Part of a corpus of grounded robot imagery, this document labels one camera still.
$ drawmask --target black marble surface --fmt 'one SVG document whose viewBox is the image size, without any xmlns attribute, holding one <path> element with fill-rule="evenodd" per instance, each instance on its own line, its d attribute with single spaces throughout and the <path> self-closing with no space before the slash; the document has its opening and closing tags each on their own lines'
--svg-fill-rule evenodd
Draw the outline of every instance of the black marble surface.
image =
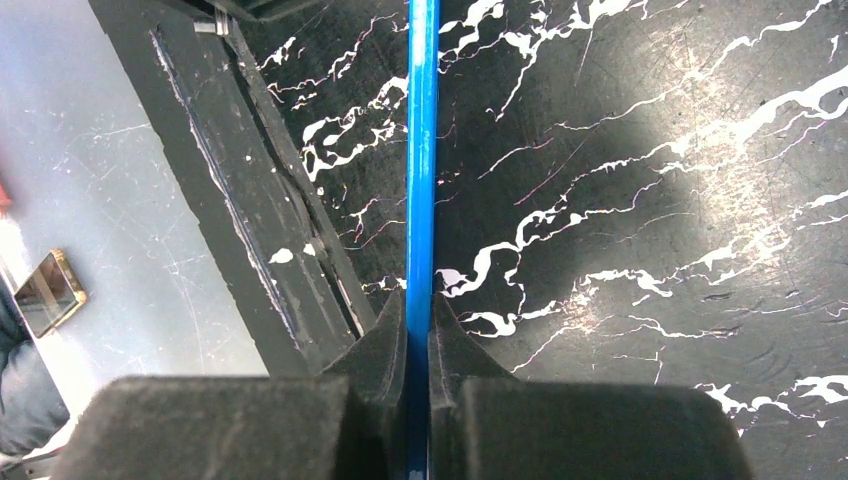
<svg viewBox="0 0 848 480">
<path fill-rule="evenodd" d="M 406 5 L 244 26 L 375 310 Z M 690 386 L 760 478 L 848 477 L 848 8 L 442 2 L 437 282 L 521 378 Z"/>
</svg>

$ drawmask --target blue rod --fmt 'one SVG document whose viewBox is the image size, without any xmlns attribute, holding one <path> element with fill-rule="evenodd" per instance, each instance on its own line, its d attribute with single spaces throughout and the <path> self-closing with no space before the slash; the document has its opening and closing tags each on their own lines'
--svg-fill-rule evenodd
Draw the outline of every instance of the blue rod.
<svg viewBox="0 0 848 480">
<path fill-rule="evenodd" d="M 430 398 L 427 334 L 433 294 L 439 0 L 409 1 L 407 99 L 406 329 L 407 473 L 427 478 Z"/>
</svg>

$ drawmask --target gray fabric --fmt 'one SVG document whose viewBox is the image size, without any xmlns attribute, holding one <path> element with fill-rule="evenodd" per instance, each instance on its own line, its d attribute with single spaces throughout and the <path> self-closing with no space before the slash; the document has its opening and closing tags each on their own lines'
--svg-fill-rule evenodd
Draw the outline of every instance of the gray fabric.
<svg viewBox="0 0 848 480">
<path fill-rule="evenodd" d="M 69 418 L 35 345 L 0 303 L 0 453 L 43 447 Z"/>
</svg>

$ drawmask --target gold phone case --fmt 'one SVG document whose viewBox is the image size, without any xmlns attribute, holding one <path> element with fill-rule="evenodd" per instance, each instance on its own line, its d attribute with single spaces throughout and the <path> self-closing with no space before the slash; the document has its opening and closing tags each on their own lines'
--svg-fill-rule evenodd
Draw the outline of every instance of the gold phone case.
<svg viewBox="0 0 848 480">
<path fill-rule="evenodd" d="M 62 271 L 65 279 L 68 281 L 68 285 L 74 293 L 74 298 L 76 298 L 77 304 L 72 309 L 68 310 L 62 318 L 53 322 L 53 325 L 47 329 L 47 332 L 61 325 L 62 322 L 70 318 L 71 315 L 76 313 L 76 311 L 79 310 L 86 301 L 88 301 L 88 294 L 85 293 L 85 290 L 82 288 L 82 285 L 80 285 L 79 280 L 77 280 L 76 274 L 74 274 L 74 271 L 71 269 L 71 264 L 68 263 L 68 259 L 65 257 L 65 252 L 59 248 L 54 248 L 53 250 L 50 250 L 50 254 L 56 259 L 56 264 L 59 265 L 59 270 Z"/>
</svg>

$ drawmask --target smartphone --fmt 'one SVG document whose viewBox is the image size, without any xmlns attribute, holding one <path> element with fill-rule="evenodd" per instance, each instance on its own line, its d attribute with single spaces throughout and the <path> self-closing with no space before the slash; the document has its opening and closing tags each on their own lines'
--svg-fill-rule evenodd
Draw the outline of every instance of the smartphone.
<svg viewBox="0 0 848 480">
<path fill-rule="evenodd" d="M 87 300 L 64 252 L 52 250 L 15 293 L 15 304 L 36 338 L 74 314 Z"/>
</svg>

